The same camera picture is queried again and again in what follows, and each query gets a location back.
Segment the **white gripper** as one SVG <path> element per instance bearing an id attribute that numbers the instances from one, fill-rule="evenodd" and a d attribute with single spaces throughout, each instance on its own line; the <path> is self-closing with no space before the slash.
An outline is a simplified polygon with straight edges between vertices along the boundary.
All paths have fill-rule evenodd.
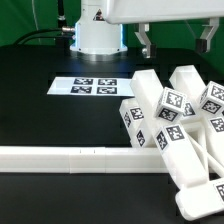
<path id="1" fill-rule="evenodd" d="M 102 0 L 102 12 L 111 24 L 138 23 L 135 35 L 145 58 L 156 57 L 156 45 L 147 35 L 149 24 L 145 22 L 210 18 L 196 40 L 196 52 L 207 53 L 220 25 L 218 17 L 224 17 L 224 0 Z"/>

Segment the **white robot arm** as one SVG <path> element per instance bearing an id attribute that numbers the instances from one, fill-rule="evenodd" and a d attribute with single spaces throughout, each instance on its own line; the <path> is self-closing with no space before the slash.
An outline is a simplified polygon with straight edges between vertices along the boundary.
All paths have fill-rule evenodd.
<path id="1" fill-rule="evenodd" d="M 135 34 L 145 58 L 155 56 L 146 32 L 150 22 L 208 19 L 196 40 L 198 52 L 210 50 L 211 39 L 224 17 L 224 0 L 81 0 L 81 17 L 75 23 L 72 52 L 90 60 L 106 60 L 127 51 L 123 24 L 136 24 Z"/>

